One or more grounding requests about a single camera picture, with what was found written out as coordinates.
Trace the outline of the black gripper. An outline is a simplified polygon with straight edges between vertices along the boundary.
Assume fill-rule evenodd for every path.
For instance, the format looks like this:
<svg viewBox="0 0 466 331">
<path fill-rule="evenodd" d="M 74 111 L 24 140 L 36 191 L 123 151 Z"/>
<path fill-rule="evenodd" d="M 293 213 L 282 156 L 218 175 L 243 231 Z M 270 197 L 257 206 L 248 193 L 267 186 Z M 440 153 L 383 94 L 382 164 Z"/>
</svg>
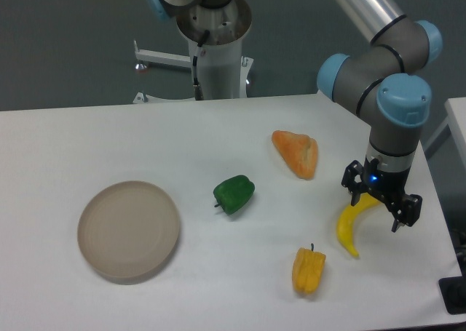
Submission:
<svg viewBox="0 0 466 331">
<path fill-rule="evenodd" d="M 417 194 L 405 194 L 404 187 L 410 168 L 402 172 L 385 172 L 379 170 L 378 166 L 377 161 L 366 159 L 364 165 L 354 160 L 345 168 L 341 185 L 351 195 L 350 204 L 356 205 L 360 201 L 364 184 L 367 192 L 383 202 L 392 213 L 393 233 L 401 226 L 412 227 L 420 217 L 422 197 Z"/>
</svg>

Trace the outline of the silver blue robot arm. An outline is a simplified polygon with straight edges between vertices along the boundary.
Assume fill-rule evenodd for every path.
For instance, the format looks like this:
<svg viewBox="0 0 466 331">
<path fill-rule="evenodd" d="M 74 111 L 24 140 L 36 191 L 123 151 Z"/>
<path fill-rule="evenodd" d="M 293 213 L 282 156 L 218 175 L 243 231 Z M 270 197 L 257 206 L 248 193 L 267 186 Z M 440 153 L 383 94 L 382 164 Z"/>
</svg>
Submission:
<svg viewBox="0 0 466 331">
<path fill-rule="evenodd" d="M 252 16 L 244 0 L 147 1 L 156 16 L 175 18 L 189 44 L 196 100 L 245 96 L 241 45 Z M 393 0 L 336 1 L 371 45 L 360 57 L 330 56 L 317 74 L 317 88 L 371 128 L 364 161 L 348 165 L 341 183 L 353 204 L 363 194 L 381 201 L 394 229 L 412 226 L 422 198 L 405 184 L 432 99 L 416 72 L 441 53 L 441 33 L 410 20 Z"/>
</svg>

